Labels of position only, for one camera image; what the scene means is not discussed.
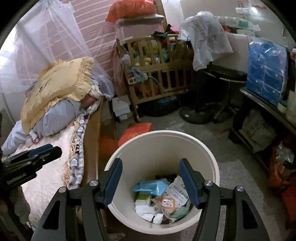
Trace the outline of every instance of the yellow ruffled pillow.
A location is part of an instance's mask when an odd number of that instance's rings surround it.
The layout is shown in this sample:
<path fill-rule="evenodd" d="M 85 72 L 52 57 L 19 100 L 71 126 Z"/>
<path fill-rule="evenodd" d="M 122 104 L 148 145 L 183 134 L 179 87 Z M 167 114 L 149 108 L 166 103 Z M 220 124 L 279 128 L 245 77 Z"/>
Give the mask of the yellow ruffled pillow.
<path fill-rule="evenodd" d="M 82 100 L 91 90 L 90 70 L 94 59 L 56 60 L 46 67 L 27 97 L 21 112 L 25 133 L 35 126 L 48 109 L 62 99 Z"/>

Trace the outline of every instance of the blue plastic bag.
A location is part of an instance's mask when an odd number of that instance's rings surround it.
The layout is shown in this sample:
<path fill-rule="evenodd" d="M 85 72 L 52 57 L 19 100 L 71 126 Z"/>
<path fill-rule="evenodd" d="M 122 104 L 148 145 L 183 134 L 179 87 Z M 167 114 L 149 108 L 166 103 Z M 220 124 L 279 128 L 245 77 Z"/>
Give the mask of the blue plastic bag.
<path fill-rule="evenodd" d="M 277 106 L 288 76 L 286 48 L 267 39 L 253 38 L 249 45 L 246 87 Z"/>
<path fill-rule="evenodd" d="M 138 185 L 133 187 L 131 190 L 133 192 L 146 191 L 152 195 L 161 196 L 161 194 L 166 190 L 170 185 L 170 182 L 167 179 L 160 179 L 154 181 L 142 180 Z"/>

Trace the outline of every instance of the electrical cord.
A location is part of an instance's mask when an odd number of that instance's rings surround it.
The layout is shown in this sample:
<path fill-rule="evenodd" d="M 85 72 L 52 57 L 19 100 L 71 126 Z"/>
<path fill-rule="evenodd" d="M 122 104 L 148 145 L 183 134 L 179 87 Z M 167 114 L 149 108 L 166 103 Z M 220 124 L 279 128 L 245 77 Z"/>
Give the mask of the electrical cord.
<path fill-rule="evenodd" d="M 155 79 L 153 76 L 148 76 L 148 78 L 152 78 L 156 81 L 157 84 L 159 84 L 159 86 L 163 89 L 164 92 L 167 92 L 167 90 L 158 82 L 157 79 Z"/>

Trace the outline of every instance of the blue cloth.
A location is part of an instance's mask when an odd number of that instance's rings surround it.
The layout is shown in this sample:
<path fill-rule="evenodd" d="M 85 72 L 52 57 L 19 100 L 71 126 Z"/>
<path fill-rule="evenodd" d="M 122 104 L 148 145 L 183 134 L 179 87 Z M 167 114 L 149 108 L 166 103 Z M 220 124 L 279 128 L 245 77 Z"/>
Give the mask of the blue cloth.
<path fill-rule="evenodd" d="M 33 132 L 39 137 L 48 137 L 64 129 L 79 114 L 80 102 L 64 99 L 50 107 L 48 112 L 36 123 Z M 3 155 L 14 153 L 20 144 L 24 144 L 30 138 L 22 128 L 22 121 L 16 122 L 8 138 L 2 146 Z"/>
<path fill-rule="evenodd" d="M 133 73 L 134 77 L 136 78 L 137 82 L 145 82 L 145 74 L 139 69 L 139 67 L 131 67 L 128 70 L 128 73 Z"/>
<path fill-rule="evenodd" d="M 170 182 L 167 179 L 155 180 L 155 181 L 146 181 L 142 180 L 138 185 L 133 187 L 131 190 L 133 192 L 146 191 L 152 195 L 161 196 L 166 188 L 170 185 Z"/>

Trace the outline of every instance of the transparent plastic bag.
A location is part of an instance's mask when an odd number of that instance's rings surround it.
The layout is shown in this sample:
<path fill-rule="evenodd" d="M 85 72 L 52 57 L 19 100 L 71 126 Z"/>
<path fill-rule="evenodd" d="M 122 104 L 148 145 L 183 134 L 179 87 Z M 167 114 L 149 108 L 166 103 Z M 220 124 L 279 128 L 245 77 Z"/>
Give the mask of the transparent plastic bag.
<path fill-rule="evenodd" d="M 193 68 L 195 71 L 221 57 L 232 53 L 232 48 L 218 19 L 210 12 L 201 11 L 181 24 L 179 38 L 191 41 L 194 50 Z"/>
<path fill-rule="evenodd" d="M 284 146 L 282 142 L 276 147 L 276 161 L 279 164 L 283 164 L 285 161 L 293 164 L 294 158 L 294 153 L 290 148 Z"/>

